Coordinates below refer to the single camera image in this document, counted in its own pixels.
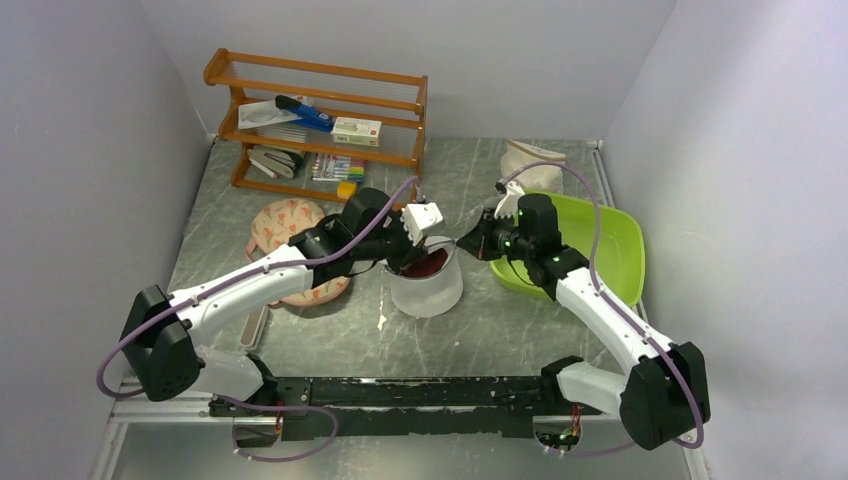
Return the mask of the dark red bra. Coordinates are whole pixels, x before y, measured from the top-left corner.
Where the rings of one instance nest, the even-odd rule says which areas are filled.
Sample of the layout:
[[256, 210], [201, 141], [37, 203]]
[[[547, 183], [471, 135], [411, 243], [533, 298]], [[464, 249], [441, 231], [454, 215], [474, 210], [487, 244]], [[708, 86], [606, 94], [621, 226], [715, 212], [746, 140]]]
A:
[[431, 277], [445, 267], [449, 258], [449, 252], [445, 248], [439, 248], [415, 260], [408, 268], [402, 270], [400, 275], [412, 279]]

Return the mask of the white mesh laundry bag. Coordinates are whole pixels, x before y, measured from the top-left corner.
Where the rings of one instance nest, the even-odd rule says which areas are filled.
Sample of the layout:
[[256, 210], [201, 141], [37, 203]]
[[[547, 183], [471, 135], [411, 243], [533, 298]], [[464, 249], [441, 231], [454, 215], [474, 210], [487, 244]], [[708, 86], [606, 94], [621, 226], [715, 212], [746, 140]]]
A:
[[389, 291], [393, 304], [412, 317], [433, 317], [452, 309], [463, 294], [464, 282], [453, 239], [432, 236], [425, 242], [428, 253], [445, 248], [450, 258], [437, 274], [423, 279], [412, 279], [400, 274], [389, 274]]

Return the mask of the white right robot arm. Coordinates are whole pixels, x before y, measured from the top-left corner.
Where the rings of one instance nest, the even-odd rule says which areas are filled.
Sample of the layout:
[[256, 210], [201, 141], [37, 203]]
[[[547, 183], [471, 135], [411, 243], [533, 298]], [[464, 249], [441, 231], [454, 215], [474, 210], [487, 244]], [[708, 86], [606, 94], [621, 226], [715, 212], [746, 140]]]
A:
[[661, 334], [614, 294], [593, 258], [563, 241], [549, 196], [507, 195], [457, 245], [478, 260], [522, 262], [531, 283], [574, 313], [619, 364], [619, 374], [576, 357], [550, 364], [539, 389], [548, 412], [562, 414], [574, 404], [592, 407], [620, 420], [631, 441], [645, 450], [670, 441], [701, 445], [710, 419], [701, 350]]

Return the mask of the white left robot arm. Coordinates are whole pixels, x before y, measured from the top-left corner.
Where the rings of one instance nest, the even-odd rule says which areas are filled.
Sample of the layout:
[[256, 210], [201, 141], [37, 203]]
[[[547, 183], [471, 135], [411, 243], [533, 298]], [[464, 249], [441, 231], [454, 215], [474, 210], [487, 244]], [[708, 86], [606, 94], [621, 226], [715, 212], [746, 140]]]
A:
[[277, 388], [270, 370], [246, 354], [209, 347], [212, 336], [274, 300], [350, 276], [359, 265], [383, 262], [399, 272], [425, 256], [427, 235], [443, 222], [438, 206], [418, 202], [396, 210], [393, 204], [386, 193], [364, 188], [340, 213], [249, 265], [170, 294], [157, 286], [142, 290], [119, 342], [140, 393], [161, 402], [196, 390], [234, 398], [254, 416], [271, 411]]

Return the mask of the floral print bra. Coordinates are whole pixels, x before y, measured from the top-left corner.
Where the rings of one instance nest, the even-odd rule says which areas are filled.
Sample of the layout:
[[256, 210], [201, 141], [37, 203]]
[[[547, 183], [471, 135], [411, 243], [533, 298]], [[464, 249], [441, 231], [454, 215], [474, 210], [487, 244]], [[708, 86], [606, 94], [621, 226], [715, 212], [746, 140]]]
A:
[[[247, 261], [252, 262], [257, 258], [256, 251], [268, 254], [287, 244], [295, 234], [316, 226], [324, 217], [323, 209], [305, 198], [288, 198], [270, 203], [251, 223], [251, 238], [245, 247]], [[337, 277], [308, 291], [273, 301], [268, 306], [318, 306], [339, 297], [349, 283], [350, 278]]]

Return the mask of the yellow small block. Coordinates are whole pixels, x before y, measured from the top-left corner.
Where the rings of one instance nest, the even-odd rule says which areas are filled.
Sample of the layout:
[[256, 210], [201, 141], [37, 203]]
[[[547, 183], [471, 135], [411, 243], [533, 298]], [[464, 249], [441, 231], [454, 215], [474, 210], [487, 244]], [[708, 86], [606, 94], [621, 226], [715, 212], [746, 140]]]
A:
[[336, 188], [336, 195], [341, 200], [348, 200], [357, 192], [358, 188], [357, 182], [342, 181]]

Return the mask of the coloured marker pack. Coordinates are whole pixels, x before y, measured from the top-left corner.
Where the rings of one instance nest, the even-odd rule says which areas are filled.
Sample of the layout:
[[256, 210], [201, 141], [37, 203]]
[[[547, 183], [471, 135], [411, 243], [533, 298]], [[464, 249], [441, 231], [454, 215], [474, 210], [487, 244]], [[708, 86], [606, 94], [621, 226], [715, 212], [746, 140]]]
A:
[[320, 153], [311, 168], [311, 179], [322, 182], [362, 183], [366, 162], [358, 158]]

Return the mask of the white green small box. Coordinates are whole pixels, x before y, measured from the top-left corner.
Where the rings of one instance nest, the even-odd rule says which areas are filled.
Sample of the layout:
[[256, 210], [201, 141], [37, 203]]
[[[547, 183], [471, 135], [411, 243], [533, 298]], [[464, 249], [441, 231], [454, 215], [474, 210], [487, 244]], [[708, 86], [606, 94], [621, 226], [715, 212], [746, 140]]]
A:
[[331, 136], [335, 143], [379, 147], [382, 122], [378, 120], [336, 117]]

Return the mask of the grey black stapler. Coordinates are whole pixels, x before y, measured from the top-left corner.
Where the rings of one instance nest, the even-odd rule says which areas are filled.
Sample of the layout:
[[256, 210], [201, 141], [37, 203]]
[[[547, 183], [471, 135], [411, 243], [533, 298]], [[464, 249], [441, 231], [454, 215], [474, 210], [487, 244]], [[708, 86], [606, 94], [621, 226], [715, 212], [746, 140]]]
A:
[[248, 159], [268, 168], [278, 176], [293, 179], [305, 164], [305, 154], [299, 150], [284, 150], [254, 145], [247, 150]]

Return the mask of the blue stapler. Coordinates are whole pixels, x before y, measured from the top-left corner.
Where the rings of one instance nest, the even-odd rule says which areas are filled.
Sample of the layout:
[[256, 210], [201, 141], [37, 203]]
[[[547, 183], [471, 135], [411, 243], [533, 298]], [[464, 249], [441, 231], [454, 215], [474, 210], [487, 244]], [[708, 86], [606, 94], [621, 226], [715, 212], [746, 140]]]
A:
[[300, 126], [312, 128], [323, 132], [331, 132], [335, 118], [312, 106], [309, 106], [295, 98], [286, 95], [277, 95], [275, 105], [278, 109], [288, 111], [298, 116], [294, 123]]

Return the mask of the orange wooden shelf rack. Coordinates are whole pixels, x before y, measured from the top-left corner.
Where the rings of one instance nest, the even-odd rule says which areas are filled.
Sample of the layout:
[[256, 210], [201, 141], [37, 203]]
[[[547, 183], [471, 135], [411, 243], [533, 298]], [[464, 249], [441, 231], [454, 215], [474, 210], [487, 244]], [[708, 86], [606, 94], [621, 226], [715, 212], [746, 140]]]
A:
[[[364, 164], [368, 185], [394, 185], [420, 174], [426, 143], [428, 79], [361, 68], [283, 59], [218, 49], [203, 72], [209, 86], [224, 85], [229, 107], [219, 127], [222, 140], [237, 142], [240, 152], [230, 182], [234, 187], [275, 194], [340, 201], [338, 178], [316, 181], [311, 175], [320, 158], [349, 157]], [[376, 121], [375, 140], [339, 143], [330, 132], [285, 122], [247, 126], [239, 117], [247, 106], [289, 95], [332, 117]], [[273, 178], [269, 168], [250, 161], [255, 147], [302, 152], [304, 164], [293, 178]]]

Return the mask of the white flat case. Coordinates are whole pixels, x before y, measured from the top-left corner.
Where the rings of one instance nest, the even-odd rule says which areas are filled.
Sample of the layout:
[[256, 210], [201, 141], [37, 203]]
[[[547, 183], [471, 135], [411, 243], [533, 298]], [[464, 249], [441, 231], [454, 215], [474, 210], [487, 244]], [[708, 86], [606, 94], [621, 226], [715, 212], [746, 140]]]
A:
[[251, 312], [244, 324], [239, 345], [245, 351], [254, 351], [258, 348], [265, 326], [270, 315], [270, 308], [263, 305], [260, 309]]

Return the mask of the white paper booklet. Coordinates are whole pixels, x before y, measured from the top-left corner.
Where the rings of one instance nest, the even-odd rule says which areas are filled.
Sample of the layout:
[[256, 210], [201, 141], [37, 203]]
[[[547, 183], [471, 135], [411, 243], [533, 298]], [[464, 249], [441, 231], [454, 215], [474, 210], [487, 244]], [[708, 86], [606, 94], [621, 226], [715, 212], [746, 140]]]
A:
[[239, 129], [252, 129], [300, 119], [294, 113], [279, 109], [275, 100], [266, 100], [240, 105], [237, 125]]

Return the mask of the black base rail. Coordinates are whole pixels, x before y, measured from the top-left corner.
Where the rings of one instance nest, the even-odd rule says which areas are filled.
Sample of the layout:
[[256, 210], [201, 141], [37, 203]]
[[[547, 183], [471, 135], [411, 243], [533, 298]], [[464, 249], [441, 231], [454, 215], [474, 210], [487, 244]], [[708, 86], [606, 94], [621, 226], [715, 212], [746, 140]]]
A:
[[208, 404], [213, 418], [241, 425], [279, 423], [285, 440], [340, 436], [499, 434], [532, 438], [543, 420], [594, 415], [576, 407], [542, 376], [424, 378], [279, 377], [249, 407], [218, 395]]

